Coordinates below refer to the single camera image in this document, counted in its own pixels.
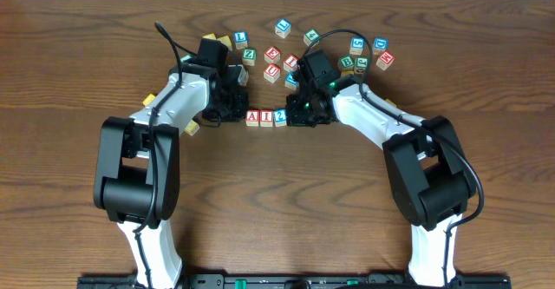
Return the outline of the blue 2 block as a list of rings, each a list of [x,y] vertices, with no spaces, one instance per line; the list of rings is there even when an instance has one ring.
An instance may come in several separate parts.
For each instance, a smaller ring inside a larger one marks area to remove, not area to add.
[[[287,125],[287,113],[284,108],[274,110],[273,118],[276,127],[284,127]]]

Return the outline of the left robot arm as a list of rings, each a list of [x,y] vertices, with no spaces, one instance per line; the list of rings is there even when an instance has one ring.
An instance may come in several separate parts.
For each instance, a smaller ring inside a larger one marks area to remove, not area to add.
[[[131,247],[137,274],[126,286],[178,285],[183,260],[170,218],[180,193],[180,137],[196,115],[216,125],[242,120],[247,82],[241,64],[187,60],[169,71],[165,88],[143,109],[103,122],[93,196]]]

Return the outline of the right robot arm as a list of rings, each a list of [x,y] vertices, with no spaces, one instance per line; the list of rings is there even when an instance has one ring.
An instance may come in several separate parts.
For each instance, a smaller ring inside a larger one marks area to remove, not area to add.
[[[382,150],[395,204],[411,226],[410,278],[419,286],[452,285],[456,231],[469,220],[469,199],[483,189],[451,122],[408,114],[356,77],[303,83],[287,96],[286,112],[292,127],[341,122]]]

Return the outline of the red A block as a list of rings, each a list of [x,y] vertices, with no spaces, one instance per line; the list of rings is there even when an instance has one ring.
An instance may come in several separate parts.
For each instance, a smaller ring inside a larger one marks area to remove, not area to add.
[[[256,109],[249,109],[246,112],[245,123],[249,127],[258,127],[260,123],[260,111]]]

